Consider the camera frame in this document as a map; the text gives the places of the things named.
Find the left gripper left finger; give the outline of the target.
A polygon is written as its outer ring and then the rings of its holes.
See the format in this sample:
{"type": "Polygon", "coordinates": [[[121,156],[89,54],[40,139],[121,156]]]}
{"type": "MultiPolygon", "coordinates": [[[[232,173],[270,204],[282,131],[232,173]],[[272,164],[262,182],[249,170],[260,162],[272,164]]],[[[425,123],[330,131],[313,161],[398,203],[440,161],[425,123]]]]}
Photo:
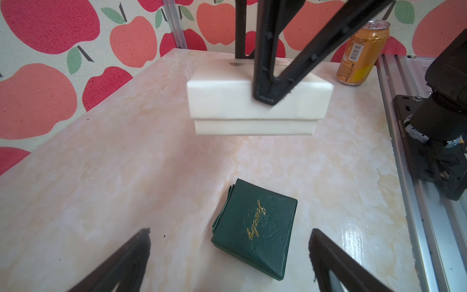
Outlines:
{"type": "Polygon", "coordinates": [[[141,229],[70,291],[138,292],[142,286],[150,250],[150,229],[141,229]]]}

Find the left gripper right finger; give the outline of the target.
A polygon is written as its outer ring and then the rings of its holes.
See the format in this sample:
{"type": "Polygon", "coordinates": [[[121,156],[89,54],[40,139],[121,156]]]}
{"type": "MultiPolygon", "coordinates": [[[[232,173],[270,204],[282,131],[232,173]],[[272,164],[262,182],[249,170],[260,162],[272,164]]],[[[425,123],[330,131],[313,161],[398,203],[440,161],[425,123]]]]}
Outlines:
{"type": "Polygon", "coordinates": [[[390,291],[388,287],[371,275],[321,230],[312,230],[308,249],[320,291],[390,291]]]}

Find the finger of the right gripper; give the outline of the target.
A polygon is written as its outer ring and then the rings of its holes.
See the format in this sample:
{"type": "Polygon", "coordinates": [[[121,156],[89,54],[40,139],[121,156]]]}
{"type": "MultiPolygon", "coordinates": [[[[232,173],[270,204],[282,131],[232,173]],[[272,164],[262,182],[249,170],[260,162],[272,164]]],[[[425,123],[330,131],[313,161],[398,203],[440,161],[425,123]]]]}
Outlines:
{"type": "Polygon", "coordinates": [[[305,77],[389,3],[389,1],[347,1],[293,60],[299,65],[298,71],[305,77]]]}
{"type": "Polygon", "coordinates": [[[254,50],[253,95],[259,102],[281,101],[302,79],[296,62],[276,77],[278,37],[304,1],[259,1],[254,50]]]}

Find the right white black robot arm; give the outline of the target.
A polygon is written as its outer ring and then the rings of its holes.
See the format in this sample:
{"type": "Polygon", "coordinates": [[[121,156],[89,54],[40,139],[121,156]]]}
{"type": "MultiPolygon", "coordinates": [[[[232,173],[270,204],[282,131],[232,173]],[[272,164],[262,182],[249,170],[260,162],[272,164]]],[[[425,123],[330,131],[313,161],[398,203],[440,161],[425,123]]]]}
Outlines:
{"type": "MultiPolygon", "coordinates": [[[[348,1],[278,76],[274,75],[280,33],[304,6],[303,1],[260,1],[254,54],[253,96],[279,103],[326,56],[388,5],[387,1],[348,1]]],[[[425,75],[431,95],[409,120],[398,118],[404,147],[425,158],[411,172],[435,182],[457,201],[467,188],[467,172],[457,171],[443,154],[448,142],[467,132],[467,35],[462,32],[430,65],[425,75]]]]}

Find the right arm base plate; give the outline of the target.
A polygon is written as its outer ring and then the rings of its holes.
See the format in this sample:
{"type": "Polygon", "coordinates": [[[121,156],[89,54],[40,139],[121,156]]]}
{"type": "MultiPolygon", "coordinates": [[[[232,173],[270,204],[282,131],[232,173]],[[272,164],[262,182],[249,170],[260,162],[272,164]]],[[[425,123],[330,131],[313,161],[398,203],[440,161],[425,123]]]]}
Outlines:
{"type": "Polygon", "coordinates": [[[422,98],[397,95],[393,99],[398,130],[413,178],[434,183],[447,199],[458,201],[467,189],[467,157],[462,137],[435,141],[411,125],[413,114],[425,103],[422,98]]]}

